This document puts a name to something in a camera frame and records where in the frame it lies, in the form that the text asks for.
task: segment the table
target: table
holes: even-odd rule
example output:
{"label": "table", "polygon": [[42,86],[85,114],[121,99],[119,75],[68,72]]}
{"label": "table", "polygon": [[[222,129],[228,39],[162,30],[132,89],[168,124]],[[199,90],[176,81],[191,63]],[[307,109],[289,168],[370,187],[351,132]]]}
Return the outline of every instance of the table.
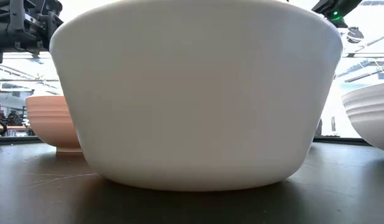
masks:
{"label": "table", "polygon": [[1,223],[384,223],[384,151],[313,143],[283,182],[186,193],[116,184],[46,144],[0,146]]}

